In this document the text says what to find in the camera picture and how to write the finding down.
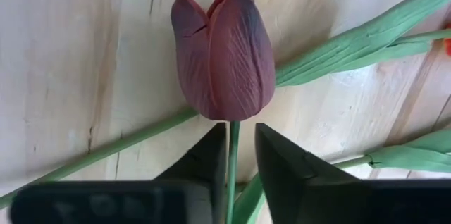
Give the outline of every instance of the flower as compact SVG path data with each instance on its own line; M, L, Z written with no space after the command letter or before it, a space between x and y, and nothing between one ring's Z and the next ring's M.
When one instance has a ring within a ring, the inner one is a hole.
M187 102L212 120L244 120L271 100L273 51L254 0L194 0L171 11L178 79Z

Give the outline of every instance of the tulip petal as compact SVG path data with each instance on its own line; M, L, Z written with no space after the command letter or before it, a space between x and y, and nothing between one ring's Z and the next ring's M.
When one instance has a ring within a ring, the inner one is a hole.
M203 116L220 119L210 105L209 53L205 12L193 0L175 0L171 20L175 33L180 87L187 102Z
M213 12L224 2L224 0L214 0L209 10L206 12L206 16L210 19Z
M209 72L216 109L225 120L256 115L271 100L273 51L253 0L222 0L208 26Z

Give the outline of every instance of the tulip leaf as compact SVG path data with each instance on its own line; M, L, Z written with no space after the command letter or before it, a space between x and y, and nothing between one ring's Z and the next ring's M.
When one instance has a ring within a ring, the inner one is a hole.
M235 202L233 224L255 223L265 202L260 176L256 174Z
M437 151L442 154L451 152L451 129L444 129L424 135L416 140L406 143L409 147L416 147Z
M412 42L388 46L380 51L368 54L368 56L357 58L356 60L341 66L337 70L334 70L334 73L363 68L365 66L394 58L402 58L405 56L420 54L429 51L429 49L431 49L430 42Z
M405 0L373 20L333 37L301 58L283 66L276 73L276 85L300 85L376 53L448 1Z
M427 33L420 33L416 35L410 35L406 37L400 37L396 39L390 46L396 45L396 44L405 44L405 43L411 43L411 42L425 42L425 41L431 41L434 39L442 39L446 37L451 37L451 30L436 30L433 32L427 32Z
M440 130L412 142L384 147L373 153L373 168L405 168L451 173L451 130Z

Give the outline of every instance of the red flower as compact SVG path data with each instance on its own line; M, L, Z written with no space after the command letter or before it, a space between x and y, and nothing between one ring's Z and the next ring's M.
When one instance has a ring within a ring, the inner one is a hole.
M271 100L276 72L271 43L253 0L194 0L171 11L178 78L187 102L212 120L244 120Z

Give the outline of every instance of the wood grain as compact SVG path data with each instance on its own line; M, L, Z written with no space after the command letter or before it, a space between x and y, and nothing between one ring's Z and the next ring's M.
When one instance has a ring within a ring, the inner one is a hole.
M1 0L0 194L185 106L170 22L174 0ZM196 0L208 8L213 0ZM401 0L255 0L276 62L288 61ZM411 33L436 30L447 9ZM276 90L240 132L238 180L256 170L254 124L264 122L333 160L405 139L451 118L450 59L389 61ZM68 179L152 179L214 124L196 117ZM368 166L361 178L441 177ZM262 213L259 222L270 223ZM0 212L6 222L5 211Z

